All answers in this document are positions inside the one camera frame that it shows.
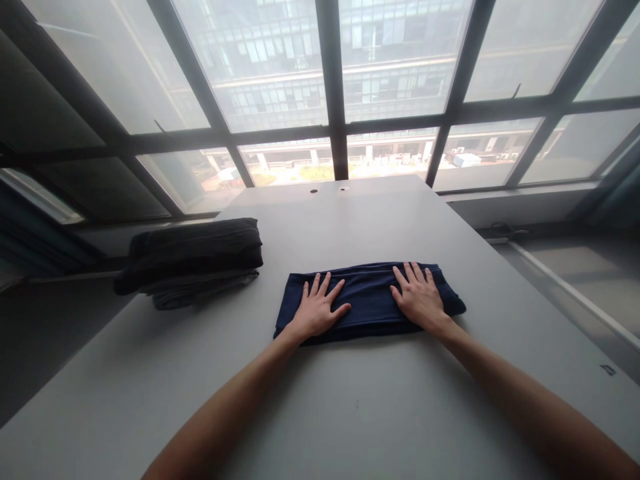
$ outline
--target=floor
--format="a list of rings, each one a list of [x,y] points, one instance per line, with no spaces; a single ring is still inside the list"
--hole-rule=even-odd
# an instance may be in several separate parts
[[[0,295],[0,427],[132,296],[110,279],[29,283]]]
[[[523,241],[560,278],[640,337],[640,244],[600,236]],[[640,385],[640,353],[508,245],[495,245],[524,278]]]

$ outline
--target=stack of clothes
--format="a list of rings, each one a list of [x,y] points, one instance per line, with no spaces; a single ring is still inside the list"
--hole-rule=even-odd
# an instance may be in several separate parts
[[[152,295],[158,310],[170,310],[247,285],[263,264],[257,223],[241,218],[136,235],[129,246],[129,265],[113,289],[118,295]]]
[[[425,268],[431,271],[446,314],[454,316],[466,312],[465,303],[447,283],[438,265],[429,263],[418,263],[418,265],[422,271]],[[396,335],[422,330],[404,316],[391,296],[390,285],[395,285],[402,291],[393,273],[393,267],[398,267],[400,272],[405,270],[402,262],[367,263],[331,270],[327,291],[331,291],[340,280],[345,281],[340,294],[333,301],[333,309],[344,303],[350,303],[351,309],[332,328],[322,335],[308,339],[303,345],[318,345],[360,337]],[[324,280],[325,274],[326,272],[321,272],[321,281]],[[305,282],[312,285],[314,278],[315,272],[289,275],[273,338],[280,335],[293,320],[300,306],[302,288]]]

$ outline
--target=right hand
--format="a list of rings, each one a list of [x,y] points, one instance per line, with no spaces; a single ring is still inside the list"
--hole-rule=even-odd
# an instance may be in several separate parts
[[[416,325],[441,338],[450,330],[456,328],[451,317],[445,313],[438,289],[435,287],[433,275],[425,269],[424,275],[416,262],[405,262],[404,278],[397,267],[393,268],[395,278],[402,288],[402,293],[391,286],[391,294],[398,307],[406,317]]]

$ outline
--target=left hand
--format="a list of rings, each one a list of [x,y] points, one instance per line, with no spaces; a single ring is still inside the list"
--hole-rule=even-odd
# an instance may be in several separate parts
[[[349,303],[345,303],[336,311],[331,311],[331,304],[340,293],[340,290],[342,290],[345,281],[340,280],[327,295],[330,279],[331,272],[327,272],[322,285],[320,285],[320,274],[316,273],[311,291],[309,291],[309,282],[305,282],[300,306],[293,320],[284,330],[284,332],[288,331],[290,334],[295,335],[301,343],[309,337],[320,335],[329,330],[351,308]]]

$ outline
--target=gray table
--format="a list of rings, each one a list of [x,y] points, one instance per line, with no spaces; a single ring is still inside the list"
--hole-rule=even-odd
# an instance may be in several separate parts
[[[459,321],[472,335],[640,461],[640,388],[418,177],[246,190],[219,218],[243,216],[259,220],[258,280],[181,311],[134,298],[2,428],[0,478],[140,477],[189,416],[269,344],[289,272],[403,259],[439,263],[467,304]],[[618,373],[609,376],[603,364]],[[298,352],[227,476],[548,472],[456,361],[417,333]]]

